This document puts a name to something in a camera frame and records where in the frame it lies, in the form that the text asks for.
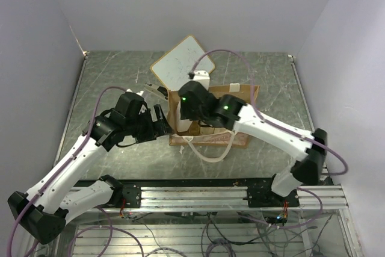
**wire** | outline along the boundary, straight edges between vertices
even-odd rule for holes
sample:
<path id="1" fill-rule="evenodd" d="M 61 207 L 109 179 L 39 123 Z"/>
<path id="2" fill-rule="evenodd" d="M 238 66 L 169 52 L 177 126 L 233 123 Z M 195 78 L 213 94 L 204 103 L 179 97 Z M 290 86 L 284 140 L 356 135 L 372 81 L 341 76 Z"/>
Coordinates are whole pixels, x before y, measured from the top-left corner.
<path id="1" fill-rule="evenodd" d="M 274 225 L 274 224 L 269 224 L 266 221 L 255 219 L 253 217 L 244 216 L 244 215 L 239 215 L 239 216 L 241 218 L 249 219 L 251 221 L 254 221 L 254 222 L 257 222 L 257 223 L 261 223 L 261 224 L 265 224 L 265 225 L 268 225 L 269 227 L 276 228 L 276 229 L 282 229 L 282 230 L 300 228 L 300 227 L 302 227 L 302 226 L 304 226 L 306 224 L 309 224 L 309 223 L 313 222 L 314 220 L 318 219 L 319 216 L 322 214 L 322 210 L 323 210 L 323 207 L 324 207 L 323 204 L 322 204 L 322 200 L 315 193 L 309 191 L 308 189 L 298 187 L 297 190 L 300 190 L 300 191 L 303 191 L 303 192 L 307 192 L 307 193 L 313 195 L 318 200 L 318 202 L 319 202 L 319 210 L 318 210 L 317 214 L 315 214 L 312 218 L 308 219 L 308 221 L 306 221 L 304 223 L 293 225 L 293 226 L 277 226 L 277 225 Z"/>
<path id="2" fill-rule="evenodd" d="M 283 246 L 283 255 L 282 257 L 285 257 L 285 249 L 286 247 L 289 245 L 289 237 L 288 237 L 288 233 L 286 233 L 286 231 L 283 231 L 283 233 L 285 233 L 285 236 L 286 236 L 286 244 Z"/>
<path id="3" fill-rule="evenodd" d="M 137 144 L 138 142 L 136 141 L 136 142 L 134 142 L 134 143 L 132 143 L 132 144 L 116 144 L 116 146 L 117 147 L 131 147 L 131 146 L 133 146 L 133 145 L 135 145 L 135 144 Z"/>
<path id="4" fill-rule="evenodd" d="M 81 150 L 83 150 L 84 146 L 88 143 L 90 137 L 91 137 L 91 128 L 95 122 L 95 117 L 96 117 L 96 112 L 97 112 L 97 108 L 99 106 L 99 103 L 100 103 L 100 100 L 103 96 L 103 94 L 107 91 L 107 90 L 110 90 L 112 88 L 115 88 L 115 89 L 118 89 L 118 90 L 122 90 L 122 91 L 126 91 L 124 88 L 122 87 L 117 87 L 117 86 L 110 86 L 110 87 L 107 87 L 105 88 L 101 93 L 100 95 L 98 96 L 97 98 L 97 101 L 96 101 L 96 104 L 95 104 L 95 107 L 94 107 L 94 110 L 92 112 L 92 115 L 91 115 L 91 119 L 90 119 L 90 126 L 89 126 L 89 129 L 87 131 L 87 135 L 85 136 L 84 138 L 84 141 L 80 144 L 80 146 L 77 148 L 77 150 L 74 151 L 74 153 L 72 154 L 72 156 L 70 158 L 68 158 L 64 163 L 63 165 L 54 173 L 52 174 L 52 176 L 42 185 L 42 187 L 38 190 L 38 194 L 36 194 L 35 196 L 33 196 L 31 198 L 31 200 L 25 205 L 24 209 L 20 212 L 20 214 L 17 216 L 17 218 L 15 219 L 14 223 L 13 223 L 13 227 L 11 229 L 11 234 L 9 236 L 9 239 L 8 239 L 8 242 L 7 242 L 7 257 L 12 257 L 12 243 L 13 243 L 13 238 L 14 238 L 14 235 L 16 233 L 16 229 L 17 229 L 17 226 L 19 225 L 21 219 L 24 217 L 25 213 L 29 210 L 29 208 L 40 198 L 40 196 L 45 192 L 45 190 L 47 189 L 47 187 L 57 178 L 57 176 L 76 158 L 76 156 L 79 155 L 79 153 L 81 152 Z M 32 249 L 35 249 L 35 248 L 31 248 L 27 254 L 24 256 L 24 257 L 27 257 L 31 254 L 31 250 Z"/>
<path id="5" fill-rule="evenodd" d="M 205 253 L 205 257 L 209 257 L 212 249 L 214 249 L 218 246 L 224 247 L 227 250 L 229 257 L 236 257 L 236 253 L 234 252 L 231 244 L 229 244 L 228 242 L 226 242 L 226 240 L 223 240 L 223 239 L 216 239 L 216 240 L 214 240 L 213 243 L 208 245 L 206 253 Z"/>
<path id="6" fill-rule="evenodd" d="M 256 228 L 257 228 L 257 231 L 258 231 L 259 236 L 262 236 L 262 234 L 260 233 L 260 230 L 259 230 L 259 224 L 257 224 Z M 263 244 L 264 244 L 265 247 L 267 248 L 267 251 L 268 251 L 270 254 L 273 254 L 273 252 L 272 252 L 271 249 L 270 249 L 269 244 L 267 244 L 267 242 L 266 242 L 262 237 L 261 237 L 260 239 L 262 240 Z"/>
<path id="7" fill-rule="evenodd" d="M 207 51 L 205 54 L 203 54 L 200 58 L 198 58 L 198 60 L 194 63 L 190 73 L 194 74 L 194 71 L 195 69 L 197 68 L 199 62 L 207 55 L 213 53 L 213 52 L 217 52 L 217 51 L 224 51 L 224 52 L 229 52 L 230 54 L 235 54 L 237 57 L 239 57 L 246 65 L 246 68 L 248 69 L 248 74 L 250 76 L 250 102 L 251 102 L 251 106 L 254 108 L 254 111 L 255 113 L 257 114 L 257 116 L 260 118 L 260 121 L 261 122 L 265 122 L 271 126 L 273 126 L 274 128 L 276 129 L 279 129 L 281 131 L 284 131 L 288 134 L 291 134 L 292 136 L 294 137 L 297 137 L 299 139 L 302 139 L 302 140 L 305 140 L 305 141 L 308 141 L 309 143 L 312 143 L 316 146 L 319 146 L 321 147 L 322 149 L 326 150 L 327 152 L 330 152 L 332 155 L 334 155 L 344 166 L 344 169 L 341 171 L 341 172 L 336 172 L 336 173 L 329 173 L 330 176 L 339 176 L 339 175 L 344 175 L 348 172 L 348 164 L 347 162 L 337 153 L 335 152 L 334 150 L 330 149 L 328 146 L 316 141 L 316 140 L 312 140 L 311 138 L 308 138 L 308 137 L 305 137 L 305 136 L 302 136 L 301 134 L 295 132 L 295 131 L 291 131 L 290 129 L 288 128 L 285 128 L 283 126 L 280 126 L 268 119 L 265 119 L 264 116 L 262 115 L 262 113 L 258 110 L 258 107 L 256 106 L 255 104 L 255 100 L 253 98 L 253 94 L 254 94 L 254 73 L 253 73 L 253 70 L 251 69 L 251 66 L 250 66 L 250 63 L 246 60 L 246 58 L 235 52 L 235 51 L 231 51 L 229 49 L 214 49 L 212 51 Z"/>
<path id="8" fill-rule="evenodd" d="M 98 256 L 97 256 L 97 257 L 101 257 L 101 256 L 104 254 L 104 252 L 107 250 L 107 248 L 108 248 L 108 246 L 109 246 L 109 244 L 110 244 L 110 242 L 111 242 L 111 240 L 112 240 L 112 234 L 113 234 L 114 228 L 113 228 L 113 226 L 112 226 L 111 218 L 110 218 L 109 215 L 106 213 L 106 211 L 104 211 L 104 209 L 101 208 L 101 207 L 97 207 L 97 208 L 99 209 L 100 212 L 102 212 L 102 213 L 106 216 L 106 218 L 107 218 L 107 220 L 108 220 L 108 225 L 109 225 L 109 226 L 103 226 L 103 227 L 106 227 L 106 228 L 109 229 L 109 237 L 108 237 L 107 243 L 105 244 L 103 250 L 102 250 L 102 251 L 98 254 Z M 78 237 L 79 237 L 81 234 L 83 234 L 85 231 L 91 230 L 91 228 L 92 228 L 92 227 L 89 227 L 89 228 L 86 228 L 86 229 L 80 231 L 79 233 L 77 233 L 77 234 L 75 235 L 75 237 L 72 238 L 71 242 L 70 242 L 69 245 L 68 245 L 68 251 L 67 251 L 67 256 L 68 256 L 68 257 L 71 257 L 71 254 L 72 254 L 72 248 L 73 248 L 73 245 L 74 245 L 74 243 L 75 243 L 75 241 L 76 241 L 76 238 L 78 238 Z"/>
<path id="9" fill-rule="evenodd" d="M 319 239 L 320 239 L 320 237 L 321 237 L 321 235 L 322 235 L 322 232 L 324 231 L 324 229 L 326 228 L 326 226 L 328 225 L 330 219 L 331 219 L 333 216 L 334 216 L 334 215 L 331 215 L 331 216 L 326 220 L 326 222 L 325 222 L 324 226 L 322 227 L 321 231 L 319 231 L 317 240 L 315 241 L 313 247 L 308 248 L 308 249 L 305 249 L 305 250 L 301 251 L 300 253 L 295 254 L 295 255 L 292 256 L 292 257 L 296 257 L 296 256 L 298 256 L 299 254 L 302 254 L 302 253 L 304 253 L 304 252 L 306 252 L 306 251 L 308 251 L 308 250 L 313 250 L 313 249 L 315 248 L 315 246 L 318 244 L 318 241 L 319 241 Z"/>
<path id="10" fill-rule="evenodd" d="M 214 221 L 210 219 L 209 222 L 207 223 L 207 226 L 206 226 L 206 235 L 207 235 L 207 237 L 209 238 L 209 241 L 212 242 L 212 243 L 213 243 L 214 241 L 210 238 L 209 232 L 208 232 L 210 223 L 212 223 L 212 224 L 214 225 L 214 227 L 216 228 L 216 230 L 218 231 L 218 233 L 221 235 L 221 237 L 222 237 L 226 242 L 228 242 L 229 244 L 232 244 L 232 245 L 243 246 L 243 245 L 248 245 L 248 244 L 257 244 L 258 242 L 254 242 L 254 241 L 262 238 L 261 236 L 258 236 L 258 237 L 256 237 L 256 238 L 253 238 L 253 239 L 248 240 L 248 241 L 246 241 L 246 242 L 231 241 L 231 240 L 227 239 L 227 238 L 222 234 L 222 232 L 219 230 L 219 228 L 218 228 L 217 225 L 214 223 Z"/>
<path id="11" fill-rule="evenodd" d="M 145 227 L 147 228 L 147 230 L 149 230 L 149 231 L 151 232 L 151 235 L 152 235 L 152 237 L 154 238 L 154 241 L 155 241 L 156 245 L 158 245 L 159 249 L 162 249 L 163 252 L 166 254 L 166 256 L 169 257 L 169 255 L 168 255 L 167 252 L 163 249 L 163 247 L 159 245 L 158 241 L 157 241 L 156 238 L 155 238 L 154 232 L 152 232 L 152 230 L 151 230 L 146 224 L 144 224 L 144 223 L 142 223 L 142 222 L 137 222 L 137 223 L 142 224 L 142 225 L 145 225 Z"/>
<path id="12" fill-rule="evenodd" d="M 157 248 L 157 249 L 154 249 L 154 250 L 152 250 L 150 253 L 148 253 L 148 254 L 146 255 L 146 257 L 149 256 L 149 255 L 151 255 L 151 254 L 154 254 L 155 252 L 160 251 L 160 250 L 168 250 L 168 251 L 177 253 L 177 254 L 179 254 L 180 256 L 187 257 L 187 255 L 184 254 L 182 251 L 178 251 L 178 250 L 175 250 L 175 249 L 172 249 L 172 248 L 168 248 L 168 247 L 163 247 L 163 248 Z"/>

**white wall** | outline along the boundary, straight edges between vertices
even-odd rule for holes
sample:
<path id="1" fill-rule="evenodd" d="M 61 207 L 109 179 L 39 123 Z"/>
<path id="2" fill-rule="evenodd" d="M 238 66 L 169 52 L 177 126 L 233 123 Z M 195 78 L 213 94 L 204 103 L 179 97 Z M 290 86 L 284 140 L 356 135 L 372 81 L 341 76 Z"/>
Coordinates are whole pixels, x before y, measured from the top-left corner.
<path id="1" fill-rule="evenodd" d="M 56 0 L 0 0 L 2 256 L 13 224 L 7 199 L 52 167 L 82 59 Z"/>
<path id="2" fill-rule="evenodd" d="M 207 49 L 296 54 L 328 0 L 59 0 L 85 50 Z"/>
<path id="3" fill-rule="evenodd" d="M 350 171 L 347 195 L 366 256 L 385 253 L 385 0 L 330 0 L 297 56 L 316 125 Z M 328 161 L 338 171 L 338 161 Z"/>

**glass panel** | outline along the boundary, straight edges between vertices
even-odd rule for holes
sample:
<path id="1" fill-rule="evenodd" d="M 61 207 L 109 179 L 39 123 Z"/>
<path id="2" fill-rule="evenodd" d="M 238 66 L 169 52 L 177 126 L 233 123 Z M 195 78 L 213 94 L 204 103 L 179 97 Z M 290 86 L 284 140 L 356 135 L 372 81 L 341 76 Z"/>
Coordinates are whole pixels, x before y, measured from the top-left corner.
<path id="1" fill-rule="evenodd" d="M 137 238 L 145 256 L 160 247 L 167 250 L 159 249 L 156 256 L 174 257 L 178 256 L 178 252 L 187 257 L 201 257 L 208 253 L 211 257 L 228 257 L 231 254 L 237 257 L 351 256 L 338 210 L 324 211 L 307 226 L 299 224 L 314 217 L 316 211 L 289 211 L 284 228 L 298 226 L 292 229 L 277 230 L 251 220 L 274 218 L 278 214 L 277 211 L 173 212 L 129 214 L 121 218 L 110 213 L 113 226 L 119 231 L 113 232 L 104 256 L 141 256 L 138 243 L 125 231 Z M 96 229 L 85 231 L 76 239 L 72 256 L 97 256 L 109 237 L 108 221 L 101 213 L 80 216 L 50 246 L 43 246 L 43 249 L 40 246 L 35 256 L 68 256 L 68 245 L 75 232 L 90 226 Z"/>

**table surface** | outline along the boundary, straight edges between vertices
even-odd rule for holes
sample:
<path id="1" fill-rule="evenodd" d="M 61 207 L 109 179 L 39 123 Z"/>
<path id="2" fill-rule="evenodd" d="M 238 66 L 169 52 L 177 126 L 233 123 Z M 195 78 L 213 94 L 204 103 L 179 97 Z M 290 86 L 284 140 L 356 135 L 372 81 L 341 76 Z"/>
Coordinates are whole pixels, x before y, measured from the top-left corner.
<path id="1" fill-rule="evenodd" d="M 164 55 L 161 51 L 93 51 L 89 52 L 79 80 L 75 103 L 69 119 L 60 158 L 86 126 L 99 93 L 107 86 L 118 85 L 132 91 L 144 89 L 144 83 L 161 85 L 150 66 Z M 260 85 L 257 105 L 276 119 L 302 129 L 310 129 L 306 104 L 300 92 L 295 72 L 287 54 L 243 52 Z M 216 65 L 211 84 L 230 82 L 248 84 L 250 79 L 242 61 L 226 52 L 211 56 Z M 114 107 L 120 91 L 108 91 L 101 100 L 99 112 Z M 145 93 L 152 107 L 161 104 L 165 113 L 168 105 L 152 94 Z M 127 137 L 125 144 L 134 142 Z M 208 156 L 221 155 L 223 147 L 198 147 Z M 185 179 L 185 178 L 257 178 L 271 177 L 284 169 L 293 159 L 280 149 L 253 138 L 247 149 L 231 148 L 224 161 L 206 163 L 185 146 L 169 146 L 168 137 L 136 144 L 130 148 L 113 148 L 97 161 L 83 179 L 97 179 L 109 174 L 116 179 Z"/>

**black bracket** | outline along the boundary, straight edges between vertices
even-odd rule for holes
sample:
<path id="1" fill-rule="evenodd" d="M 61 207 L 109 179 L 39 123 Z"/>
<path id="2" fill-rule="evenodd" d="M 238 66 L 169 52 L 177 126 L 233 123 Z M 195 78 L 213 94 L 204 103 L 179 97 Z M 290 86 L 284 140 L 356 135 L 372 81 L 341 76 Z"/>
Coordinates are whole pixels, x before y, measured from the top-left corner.
<path id="1" fill-rule="evenodd" d="M 296 190 L 292 190 L 286 197 L 281 197 L 271 191 L 271 184 L 275 175 L 263 183 L 254 183 L 247 188 L 247 202 L 249 208 L 283 207 L 284 201 L 287 201 L 288 207 L 298 207 L 300 201 Z"/>
<path id="2" fill-rule="evenodd" d="M 123 198 L 126 200 L 125 208 L 140 208 L 142 191 L 135 184 L 124 184 Z"/>

